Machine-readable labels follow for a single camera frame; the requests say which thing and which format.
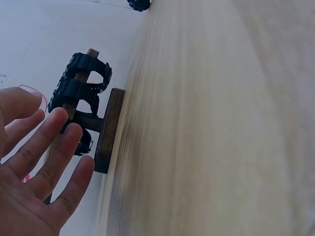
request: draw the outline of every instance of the wooden plank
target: wooden plank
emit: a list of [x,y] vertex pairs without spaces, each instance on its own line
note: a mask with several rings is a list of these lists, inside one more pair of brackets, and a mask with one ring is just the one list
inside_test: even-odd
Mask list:
[[311,236],[315,2],[155,0],[98,236]]
[[107,174],[113,145],[119,121],[120,112],[123,105],[125,91],[113,88],[109,96],[101,132],[99,134],[96,153],[95,153],[95,169],[94,171]]

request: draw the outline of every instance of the red marking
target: red marking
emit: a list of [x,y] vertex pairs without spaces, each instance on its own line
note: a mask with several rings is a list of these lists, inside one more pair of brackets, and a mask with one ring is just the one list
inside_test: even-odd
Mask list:
[[29,89],[35,90],[36,92],[39,92],[39,93],[41,94],[41,96],[44,98],[44,102],[45,102],[45,104],[46,104],[46,106],[45,106],[45,111],[44,111],[44,112],[46,113],[47,108],[48,108],[47,98],[46,98],[40,91],[38,91],[37,89],[35,89],[35,88],[31,87],[31,86],[28,86],[28,85],[19,85],[18,87],[19,87],[19,88],[21,88],[21,87],[27,87],[27,88],[29,88]]
[[23,182],[23,183],[26,183],[27,181],[30,180],[30,178],[31,178],[31,176],[30,176],[30,175],[27,175],[27,176],[25,176],[24,179],[22,179],[22,182]]

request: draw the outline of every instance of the white floor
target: white floor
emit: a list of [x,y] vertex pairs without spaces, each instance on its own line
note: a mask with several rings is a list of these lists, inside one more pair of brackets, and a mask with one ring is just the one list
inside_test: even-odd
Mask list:
[[[110,89],[125,87],[142,16],[130,9],[126,0],[0,0],[0,88],[36,89],[49,100],[72,54],[94,48],[100,51],[99,59],[113,68],[110,86],[100,96],[98,115],[103,117]],[[89,81],[98,82],[100,77],[92,73]],[[81,111],[88,108],[79,104]],[[95,148],[97,134],[93,139]],[[53,199],[63,190],[78,160],[73,157]],[[62,236],[92,235],[101,177],[94,173],[81,204],[62,229]]]

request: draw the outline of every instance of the hand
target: hand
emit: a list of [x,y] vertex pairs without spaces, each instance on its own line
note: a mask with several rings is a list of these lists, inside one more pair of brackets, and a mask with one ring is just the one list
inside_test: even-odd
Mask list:
[[[0,159],[6,156],[44,119],[38,110],[41,95],[21,88],[0,90]],[[80,203],[94,170],[91,157],[81,158],[58,198],[45,205],[82,137],[82,129],[70,124],[51,158],[28,182],[22,179],[35,167],[59,134],[67,112],[55,109],[34,135],[0,165],[0,229],[3,236],[56,236]]]

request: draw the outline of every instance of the wooden dowel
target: wooden dowel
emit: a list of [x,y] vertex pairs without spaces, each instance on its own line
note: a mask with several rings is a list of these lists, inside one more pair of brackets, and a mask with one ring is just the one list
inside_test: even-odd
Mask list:
[[[88,55],[97,58],[99,55],[99,52],[90,48],[87,52]],[[90,71],[83,71],[83,72],[79,72],[75,75],[75,79],[79,80],[83,83],[86,83],[88,78],[90,75]],[[71,100],[71,101],[67,101],[66,103],[64,103],[63,108],[68,112],[68,119],[73,119],[75,111],[77,109],[79,101],[78,100]],[[58,142],[60,140],[61,134],[59,134],[54,141],[50,144],[49,148],[46,151],[45,154],[45,160],[44,160],[44,164],[48,161],[48,159],[52,156],[55,148],[58,145]],[[51,195],[44,201],[46,204],[50,203],[50,199],[51,199]]]

